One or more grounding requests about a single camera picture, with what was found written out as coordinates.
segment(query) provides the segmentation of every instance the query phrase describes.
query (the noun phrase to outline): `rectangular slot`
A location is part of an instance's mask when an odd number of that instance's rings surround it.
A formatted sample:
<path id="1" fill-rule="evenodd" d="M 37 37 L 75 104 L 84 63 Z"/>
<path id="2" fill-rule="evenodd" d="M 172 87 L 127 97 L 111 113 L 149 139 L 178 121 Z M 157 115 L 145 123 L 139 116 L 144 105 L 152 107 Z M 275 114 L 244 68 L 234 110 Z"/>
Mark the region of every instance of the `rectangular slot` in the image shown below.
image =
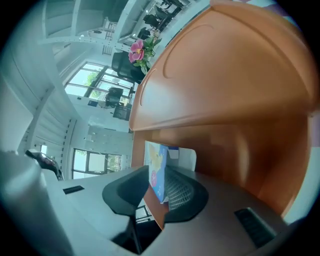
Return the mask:
<path id="1" fill-rule="evenodd" d="M 257 248 L 275 238 L 275 234 L 267 227 L 267 224 L 260 220 L 250 208 L 237 210 L 234 214 Z"/>
<path id="2" fill-rule="evenodd" d="M 81 190 L 84 190 L 85 188 L 82 187 L 82 186 L 73 186 L 73 187 L 68 187 L 68 188 L 65 188 L 63 190 L 63 192 L 68 195 L 68 194 L 71 194 L 71 193 L 74 193 L 74 192 L 78 192 L 78 191 L 81 191 Z"/>

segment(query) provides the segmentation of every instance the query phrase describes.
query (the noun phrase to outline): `window frame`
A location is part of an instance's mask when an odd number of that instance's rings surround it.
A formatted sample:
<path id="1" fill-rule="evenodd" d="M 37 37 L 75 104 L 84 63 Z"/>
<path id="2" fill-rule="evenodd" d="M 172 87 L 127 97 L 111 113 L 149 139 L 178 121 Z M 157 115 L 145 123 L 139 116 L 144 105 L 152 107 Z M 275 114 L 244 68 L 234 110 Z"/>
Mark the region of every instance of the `window frame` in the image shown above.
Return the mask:
<path id="1" fill-rule="evenodd" d="M 40 152 L 42 153 L 42 154 L 47 154 L 47 151 L 48 151 L 48 146 L 47 145 L 45 145 L 45 144 L 41 144 L 40 145 Z"/>
<path id="2" fill-rule="evenodd" d="M 85 161 L 85 171 L 82 170 L 77 170 L 75 169 L 75 157 L 76 157 L 76 151 L 85 151 L 86 152 L 86 161 Z M 90 154 L 94 154 L 94 155 L 103 155 L 105 160 L 104 160 L 104 172 L 99 172 L 99 171 L 89 171 L 89 161 L 90 161 Z M 109 156 L 119 156 L 121 157 L 120 154 L 108 154 L 108 153 L 98 153 L 98 152 L 94 152 L 94 151 L 89 151 L 89 150 L 83 150 L 83 149 L 79 149 L 79 148 L 74 148 L 73 150 L 73 158 L 72 158 L 72 168 L 71 168 L 71 172 L 72 172 L 72 179 L 74 179 L 74 172 L 76 173 L 82 173 L 82 174 L 90 174 L 90 175 L 104 175 L 107 174 L 107 170 L 108 169 L 108 158 Z"/>
<path id="3" fill-rule="evenodd" d="M 94 69 L 90 69 L 90 68 L 85 68 L 85 65 L 94 65 L 94 66 L 97 66 L 97 67 L 102 67 L 102 70 L 98 71 L 98 70 L 94 70 Z M 79 71 L 81 70 L 85 70 L 85 71 L 90 71 L 90 72 L 95 72 L 97 73 L 97 79 L 95 79 L 89 86 L 87 85 L 82 85 L 82 84 L 77 84 L 77 83 L 73 83 L 71 82 L 72 79 L 79 73 Z M 80 96 L 80 95 L 77 95 L 79 97 L 85 97 L 85 98 L 90 98 L 92 92 L 94 90 L 96 91 L 101 91 L 103 93 L 108 93 L 109 90 L 106 90 L 106 89 L 101 89 L 99 88 L 98 86 L 101 84 L 101 83 L 106 83 L 106 84 L 109 84 L 111 85 L 112 87 L 118 87 L 118 88 L 121 88 L 121 89 L 127 89 L 127 90 L 130 90 L 131 87 L 134 87 L 135 86 L 135 82 L 134 81 L 131 81 L 127 78 L 123 78 L 123 77 L 119 77 L 117 75 L 114 75 L 114 74 L 110 74 L 110 73 L 107 73 L 107 70 L 112 70 L 113 69 L 111 67 L 108 67 L 108 66 L 103 66 L 101 64 L 97 64 L 97 63 L 93 63 L 93 62 L 85 62 L 72 76 L 71 78 L 68 80 L 68 82 L 64 85 L 64 90 L 66 90 L 67 86 L 74 86 L 74 87 L 80 87 L 80 88 L 86 88 L 86 92 L 84 93 L 84 95 Z M 123 80 L 123 81 L 126 81 L 126 82 L 129 82 L 129 83 L 132 83 L 131 87 L 129 86 L 125 86 L 121 83 L 118 83 L 116 81 L 110 81 L 110 80 L 106 80 L 104 79 L 103 77 L 107 75 L 109 77 L 112 77 L 112 78 L 116 78 L 116 79 L 120 79 L 120 80 Z M 128 96 L 126 95 L 122 95 L 123 98 L 127 98 L 129 99 Z"/>
<path id="4" fill-rule="evenodd" d="M 151 220 L 150 217 L 152 217 L 152 215 L 149 213 L 149 211 L 147 210 L 147 207 L 145 205 L 138 207 L 135 211 L 142 209 L 142 208 L 144 209 L 146 216 L 140 217 L 140 218 L 137 218 L 137 216 L 135 216 L 135 222 L 137 222 L 137 223 Z"/>

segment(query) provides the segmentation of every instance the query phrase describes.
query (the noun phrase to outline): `flower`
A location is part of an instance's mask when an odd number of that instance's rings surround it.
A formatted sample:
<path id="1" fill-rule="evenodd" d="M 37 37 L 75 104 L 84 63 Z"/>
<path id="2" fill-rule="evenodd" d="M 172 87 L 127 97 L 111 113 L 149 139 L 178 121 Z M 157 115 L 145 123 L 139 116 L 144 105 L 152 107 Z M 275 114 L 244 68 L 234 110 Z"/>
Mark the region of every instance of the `flower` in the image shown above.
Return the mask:
<path id="1" fill-rule="evenodd" d="M 143 47 L 144 42 L 141 39 L 131 45 L 130 50 L 132 52 L 129 52 L 129 60 L 131 63 L 138 60 L 141 61 L 144 58 L 145 51 L 143 50 Z"/>

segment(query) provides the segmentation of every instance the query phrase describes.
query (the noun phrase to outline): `tree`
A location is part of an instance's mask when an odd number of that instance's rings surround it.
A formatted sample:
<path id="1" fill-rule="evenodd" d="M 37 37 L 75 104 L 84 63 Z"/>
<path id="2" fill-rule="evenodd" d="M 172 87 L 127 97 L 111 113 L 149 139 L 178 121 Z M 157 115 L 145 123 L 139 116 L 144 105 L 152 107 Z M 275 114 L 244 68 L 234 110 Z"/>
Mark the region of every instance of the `tree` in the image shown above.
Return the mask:
<path id="1" fill-rule="evenodd" d="M 97 77 L 98 73 L 97 72 L 91 72 L 88 77 L 86 78 L 86 82 L 84 83 L 85 86 L 90 86 L 92 82 L 95 80 Z"/>
<path id="2" fill-rule="evenodd" d="M 92 84 L 92 82 L 96 79 L 98 73 L 97 72 L 91 72 L 88 77 L 87 77 L 87 80 L 86 82 L 84 83 L 85 86 L 90 86 Z M 100 96 L 101 92 L 98 91 L 98 90 L 93 90 L 91 92 L 91 95 L 90 95 L 90 98 L 92 99 L 98 99 L 99 96 Z"/>
<path id="3" fill-rule="evenodd" d="M 76 149 L 76 150 L 75 150 L 75 153 L 76 153 L 76 154 L 79 154 L 79 155 L 82 155 L 82 156 L 86 156 L 86 155 L 87 155 L 87 151 L 79 150 L 79 149 Z"/>
<path id="4" fill-rule="evenodd" d="M 108 169 L 114 172 L 120 170 L 120 162 L 121 156 L 120 155 L 108 155 Z"/>

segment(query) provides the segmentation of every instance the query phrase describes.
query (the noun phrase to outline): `white panel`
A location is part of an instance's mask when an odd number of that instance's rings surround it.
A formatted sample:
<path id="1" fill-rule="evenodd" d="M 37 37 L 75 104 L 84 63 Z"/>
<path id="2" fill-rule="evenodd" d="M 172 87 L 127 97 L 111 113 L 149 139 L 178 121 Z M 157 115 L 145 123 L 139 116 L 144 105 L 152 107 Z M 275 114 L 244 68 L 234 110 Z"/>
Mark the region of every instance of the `white panel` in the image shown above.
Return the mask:
<path id="1" fill-rule="evenodd" d="M 19 155 L 24 155 L 25 154 L 25 152 L 26 152 L 26 144 L 27 144 L 27 141 L 24 141 L 24 140 L 22 140 L 21 141 L 21 143 L 20 143 L 20 145 L 19 145 L 19 147 L 18 147 L 18 154 Z"/>
<path id="2" fill-rule="evenodd" d="M 37 101 L 30 102 L 26 97 L 25 94 L 22 93 L 22 90 L 20 87 L 15 86 L 15 82 L 12 81 L 11 78 L 5 77 L 2 73 L 3 70 L 0 70 L 1 75 L 3 76 L 3 79 L 6 81 L 6 83 L 9 85 L 9 87 L 14 91 L 14 93 L 17 95 L 21 103 L 30 111 L 30 113 L 35 113 L 36 108 L 38 106 Z"/>
<path id="3" fill-rule="evenodd" d="M 61 154 L 64 148 L 64 145 L 57 145 L 48 140 L 43 140 L 42 138 L 39 138 L 39 137 L 35 137 L 34 143 L 37 145 L 36 147 L 38 147 L 39 145 L 46 145 L 47 150 L 52 150 L 52 152 L 55 152 L 56 155 Z"/>
<path id="4" fill-rule="evenodd" d="M 68 127 L 68 124 L 70 122 L 70 118 L 68 118 L 65 115 L 64 110 L 58 109 L 58 106 L 52 105 L 52 103 L 49 102 L 47 111 L 57 120 L 59 121 L 64 127 Z"/>
<path id="5" fill-rule="evenodd" d="M 52 118 L 52 115 L 49 114 L 47 110 L 44 110 L 44 114 L 40 120 L 40 124 L 45 126 L 50 126 L 53 131 L 56 133 L 65 133 L 67 128 L 58 122 L 55 118 Z"/>
<path id="6" fill-rule="evenodd" d="M 20 45 L 12 48 L 12 56 L 17 69 L 21 73 L 24 81 L 29 89 L 38 99 L 41 99 L 46 91 L 50 88 L 50 83 L 44 76 L 44 69 L 36 60 L 34 52 L 38 49 L 30 49 L 30 47 L 22 48 Z"/>
<path id="7" fill-rule="evenodd" d="M 39 128 L 35 134 L 39 139 L 43 139 L 44 141 L 52 142 L 60 146 L 63 146 L 65 142 L 64 137 L 57 136 L 56 134 L 41 128 Z"/>
<path id="8" fill-rule="evenodd" d="M 46 32 L 50 36 L 58 31 L 70 28 L 72 23 L 72 13 L 63 14 L 46 20 Z"/>
<path id="9" fill-rule="evenodd" d="M 48 38 L 59 38 L 59 37 L 66 37 L 71 35 L 71 26 L 68 26 L 62 30 L 59 30 L 55 33 L 48 35 Z"/>
<path id="10" fill-rule="evenodd" d="M 0 77 L 0 150 L 18 150 L 32 119 L 32 113 Z"/>
<path id="11" fill-rule="evenodd" d="M 6 48 L 4 51 L 5 58 L 2 60 L 3 62 L 1 63 L 1 72 L 4 75 L 5 80 L 7 80 L 10 88 L 12 88 L 21 96 L 19 98 L 21 99 L 23 104 L 25 104 L 25 102 L 28 102 L 27 104 L 30 106 L 28 107 L 28 109 L 37 108 L 40 100 L 30 91 L 29 85 L 26 84 L 26 81 L 20 74 L 15 62 L 13 61 L 11 50 L 9 48 Z"/>
<path id="12" fill-rule="evenodd" d="M 80 10 L 103 10 L 106 0 L 76 0 L 80 1 Z"/>
<path id="13" fill-rule="evenodd" d="M 133 134 L 108 130 L 91 126 L 88 131 L 85 149 L 98 153 L 131 155 L 133 149 Z"/>
<path id="14" fill-rule="evenodd" d="M 100 28 L 103 24 L 103 12 L 99 10 L 80 10 L 77 14 L 75 34 Z"/>
<path id="15" fill-rule="evenodd" d="M 67 134 L 67 129 L 65 129 L 63 131 L 56 130 L 56 129 L 54 129 L 53 125 L 50 125 L 49 123 L 42 122 L 42 120 L 39 122 L 39 127 L 40 127 L 40 129 L 42 129 L 44 131 L 48 130 L 50 133 L 56 134 L 59 137 L 64 137 Z"/>
<path id="16" fill-rule="evenodd" d="M 48 1 L 46 6 L 46 18 L 50 19 L 56 16 L 72 14 L 74 10 L 75 2 L 73 1 Z"/>
<path id="17" fill-rule="evenodd" d="M 71 103 L 68 99 L 68 97 L 62 98 L 60 92 L 56 91 L 54 97 L 52 97 L 50 99 L 50 106 L 54 106 L 54 108 L 63 116 L 63 118 L 70 120 L 71 115 L 70 112 L 67 111 L 69 105 L 67 105 L 67 103 Z"/>

